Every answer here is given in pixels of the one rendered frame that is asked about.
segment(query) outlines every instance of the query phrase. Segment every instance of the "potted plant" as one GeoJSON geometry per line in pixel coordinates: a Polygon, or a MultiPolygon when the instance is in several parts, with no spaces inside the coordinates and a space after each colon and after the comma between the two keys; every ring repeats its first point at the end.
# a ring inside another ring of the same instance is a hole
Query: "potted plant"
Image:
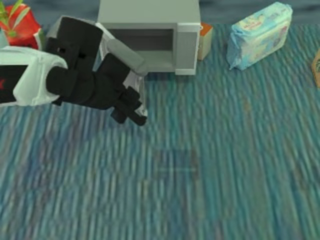
{"type": "Polygon", "coordinates": [[[44,33],[29,6],[18,0],[5,6],[0,0],[0,28],[11,46],[30,47],[41,50],[44,33]]]}

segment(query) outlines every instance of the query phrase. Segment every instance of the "brown object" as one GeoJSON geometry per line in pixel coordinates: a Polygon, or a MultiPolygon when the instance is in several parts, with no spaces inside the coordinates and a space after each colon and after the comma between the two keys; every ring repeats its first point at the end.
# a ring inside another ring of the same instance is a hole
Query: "brown object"
{"type": "Polygon", "coordinates": [[[211,42],[214,28],[204,22],[201,23],[202,30],[200,31],[198,60],[203,60],[211,50],[211,42]]]}
{"type": "Polygon", "coordinates": [[[315,79],[315,84],[318,88],[320,88],[320,49],[314,57],[311,68],[315,79]]]}

